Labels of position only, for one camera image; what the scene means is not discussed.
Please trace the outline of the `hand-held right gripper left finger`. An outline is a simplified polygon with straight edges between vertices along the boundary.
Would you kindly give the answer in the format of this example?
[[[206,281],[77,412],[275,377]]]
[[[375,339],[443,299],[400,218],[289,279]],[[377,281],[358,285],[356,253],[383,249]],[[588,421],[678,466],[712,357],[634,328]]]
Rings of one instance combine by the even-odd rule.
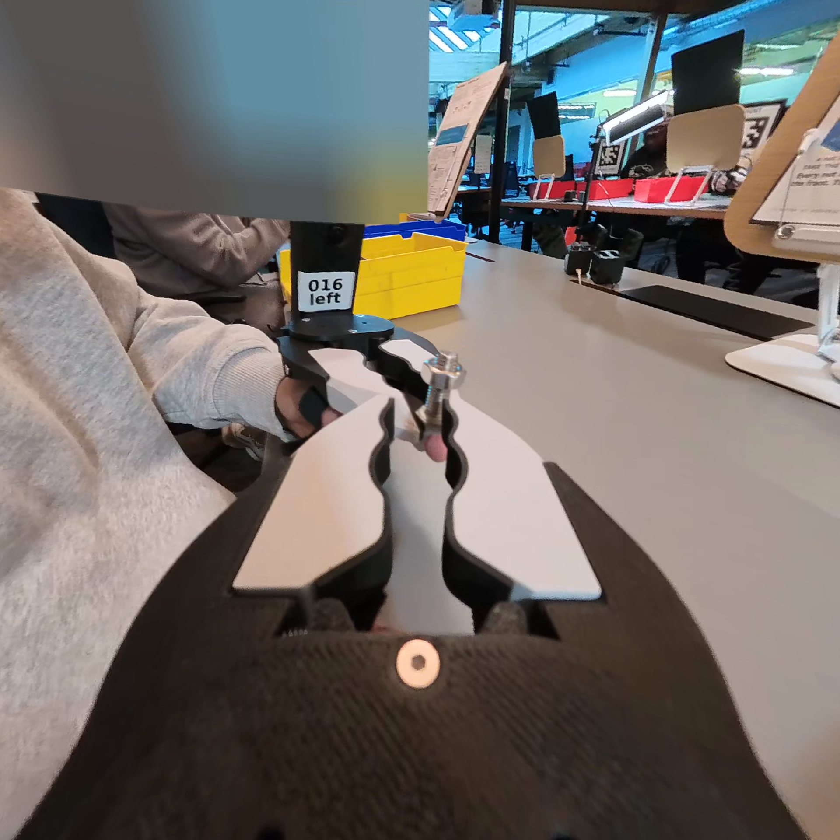
[[[374,397],[309,438],[290,466],[233,582],[240,597],[292,600],[305,616],[343,604],[373,627],[393,571],[391,473],[395,404]]]

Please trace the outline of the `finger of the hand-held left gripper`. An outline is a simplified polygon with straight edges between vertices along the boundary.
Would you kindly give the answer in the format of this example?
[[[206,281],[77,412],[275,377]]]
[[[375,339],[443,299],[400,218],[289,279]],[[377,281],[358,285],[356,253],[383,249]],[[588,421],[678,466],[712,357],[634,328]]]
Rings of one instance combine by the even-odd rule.
[[[394,402],[394,436],[423,449],[422,434],[413,410],[418,400],[389,384],[383,375],[368,365],[363,354],[356,350],[316,348],[310,357],[327,375],[329,404],[346,414],[376,396],[386,396]]]
[[[374,353],[374,371],[397,391],[417,401],[425,401],[428,384],[424,379],[426,362],[437,355],[409,339],[382,342]]]

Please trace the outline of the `silver hex bolt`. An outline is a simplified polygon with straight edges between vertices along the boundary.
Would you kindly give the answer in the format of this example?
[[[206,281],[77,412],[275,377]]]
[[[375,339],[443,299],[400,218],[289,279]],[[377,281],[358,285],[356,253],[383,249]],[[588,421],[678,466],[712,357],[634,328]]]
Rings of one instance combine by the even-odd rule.
[[[460,364],[459,356],[454,351],[441,350],[433,359],[438,360],[440,364],[447,366]],[[429,389],[427,391],[426,400],[423,405],[415,411],[415,418],[418,429],[421,431],[421,439],[428,440],[434,436],[442,436],[444,412],[448,406],[450,397],[457,392],[443,392],[436,389]]]

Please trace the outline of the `person's left forearm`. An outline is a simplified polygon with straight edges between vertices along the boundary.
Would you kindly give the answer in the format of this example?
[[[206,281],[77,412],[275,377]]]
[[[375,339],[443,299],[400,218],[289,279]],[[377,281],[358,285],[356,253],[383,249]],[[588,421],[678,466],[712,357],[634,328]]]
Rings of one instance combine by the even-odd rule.
[[[247,325],[224,325],[194,302],[138,290],[129,357],[164,418],[195,427],[241,423],[282,439],[292,408],[276,408],[286,379],[277,345]]]

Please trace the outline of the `grey desk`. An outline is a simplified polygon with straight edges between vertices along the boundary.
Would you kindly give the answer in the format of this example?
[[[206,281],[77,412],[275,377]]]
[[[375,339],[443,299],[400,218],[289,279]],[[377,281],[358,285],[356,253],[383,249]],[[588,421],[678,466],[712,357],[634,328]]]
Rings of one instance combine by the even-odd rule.
[[[777,791],[838,838],[838,410],[735,371],[744,337],[468,248],[460,304],[399,319],[669,578]]]

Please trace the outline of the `person's left hand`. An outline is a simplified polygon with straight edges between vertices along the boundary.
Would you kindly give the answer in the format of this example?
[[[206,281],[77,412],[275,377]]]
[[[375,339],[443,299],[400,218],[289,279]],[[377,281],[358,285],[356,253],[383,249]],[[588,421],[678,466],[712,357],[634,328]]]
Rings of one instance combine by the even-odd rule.
[[[342,416],[320,396],[313,396],[314,393],[308,382],[288,377],[276,389],[276,416],[280,425],[296,439],[307,439]]]

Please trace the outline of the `yellow plastic bin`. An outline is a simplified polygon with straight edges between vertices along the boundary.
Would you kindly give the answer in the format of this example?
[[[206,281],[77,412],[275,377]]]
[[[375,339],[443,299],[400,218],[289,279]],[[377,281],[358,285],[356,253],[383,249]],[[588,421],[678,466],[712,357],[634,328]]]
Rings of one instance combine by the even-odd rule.
[[[372,316],[392,321],[457,306],[467,243],[415,232],[367,238],[350,226],[341,245],[317,256],[313,246],[277,256],[280,286],[297,315]]]

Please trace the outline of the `wooden instruction board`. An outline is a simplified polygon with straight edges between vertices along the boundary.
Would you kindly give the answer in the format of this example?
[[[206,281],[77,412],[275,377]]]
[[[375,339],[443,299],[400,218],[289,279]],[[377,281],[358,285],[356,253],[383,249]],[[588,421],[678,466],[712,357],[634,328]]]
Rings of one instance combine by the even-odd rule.
[[[449,99],[428,153],[427,212],[434,217],[449,215],[478,129],[508,74],[509,62],[502,62],[460,82]]]
[[[839,37],[824,51],[800,94],[764,144],[724,217],[726,236],[754,255],[838,264],[838,226],[756,223],[752,218],[797,156],[809,130],[839,121]]]

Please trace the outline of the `black support column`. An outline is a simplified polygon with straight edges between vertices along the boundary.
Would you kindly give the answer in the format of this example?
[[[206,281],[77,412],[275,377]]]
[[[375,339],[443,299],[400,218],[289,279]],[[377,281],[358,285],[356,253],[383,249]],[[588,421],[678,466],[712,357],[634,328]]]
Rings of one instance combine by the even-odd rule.
[[[496,105],[496,131],[494,146],[494,166],[491,181],[491,198],[499,203],[505,192],[505,167],[508,145],[508,118],[509,104],[511,98],[511,72],[512,72],[512,51],[513,36],[515,34],[515,21],[517,1],[503,1],[500,4],[500,61],[505,71],[502,76],[497,94]]]

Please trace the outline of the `small tan board on stand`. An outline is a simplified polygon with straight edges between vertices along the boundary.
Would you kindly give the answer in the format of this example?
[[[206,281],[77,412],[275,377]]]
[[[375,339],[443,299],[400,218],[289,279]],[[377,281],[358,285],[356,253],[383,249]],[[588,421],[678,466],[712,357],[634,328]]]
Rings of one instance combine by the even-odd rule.
[[[566,173],[564,137],[558,133],[546,138],[535,138],[532,143],[532,171],[537,178],[549,176],[563,179]]]

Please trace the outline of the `wooden background table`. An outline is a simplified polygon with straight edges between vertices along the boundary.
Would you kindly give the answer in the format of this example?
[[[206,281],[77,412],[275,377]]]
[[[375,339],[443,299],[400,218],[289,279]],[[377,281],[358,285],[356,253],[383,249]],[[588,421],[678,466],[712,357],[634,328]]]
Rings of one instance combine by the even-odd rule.
[[[731,204],[728,196],[704,194],[696,200],[680,203],[641,203],[632,196],[588,202],[593,213],[623,214],[657,217],[709,218],[722,220]],[[565,202],[560,199],[510,198],[500,203],[501,207],[515,210],[580,211],[583,202]]]

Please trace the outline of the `red plastic bin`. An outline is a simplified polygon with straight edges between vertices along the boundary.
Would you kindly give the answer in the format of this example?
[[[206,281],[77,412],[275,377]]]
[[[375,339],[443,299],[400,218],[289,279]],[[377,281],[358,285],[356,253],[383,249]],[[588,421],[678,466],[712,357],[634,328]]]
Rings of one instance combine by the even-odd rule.
[[[613,200],[630,196],[635,187],[633,178],[593,181],[590,187],[591,201]],[[565,200],[566,193],[574,193],[582,200],[585,193],[585,181],[560,181],[542,179],[527,185],[528,196],[532,200]]]
[[[704,175],[672,175],[644,178],[635,182],[633,199],[637,203],[687,203],[707,190]]]

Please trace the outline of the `small black panel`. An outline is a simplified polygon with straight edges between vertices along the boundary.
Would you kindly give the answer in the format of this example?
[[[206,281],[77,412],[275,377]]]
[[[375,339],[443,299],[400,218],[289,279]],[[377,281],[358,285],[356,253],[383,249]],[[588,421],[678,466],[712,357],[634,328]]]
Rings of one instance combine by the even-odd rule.
[[[531,98],[527,105],[535,141],[561,136],[559,103],[555,91]]]

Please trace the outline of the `large tan board on stand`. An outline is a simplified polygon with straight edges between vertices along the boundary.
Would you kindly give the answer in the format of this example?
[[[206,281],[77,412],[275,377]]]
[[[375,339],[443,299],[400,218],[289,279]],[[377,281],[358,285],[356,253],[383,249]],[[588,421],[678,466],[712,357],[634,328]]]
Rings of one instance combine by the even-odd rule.
[[[668,123],[668,170],[733,169],[741,157],[744,120],[745,108],[739,103],[676,114]]]

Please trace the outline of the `large fiducial marker tag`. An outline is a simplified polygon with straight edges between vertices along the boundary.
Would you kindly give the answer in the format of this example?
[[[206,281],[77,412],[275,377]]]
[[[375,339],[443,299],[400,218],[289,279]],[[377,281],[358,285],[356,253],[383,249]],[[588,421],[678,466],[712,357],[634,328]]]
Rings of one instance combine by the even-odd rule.
[[[787,109],[785,99],[743,105],[742,152],[751,154],[771,136]]]

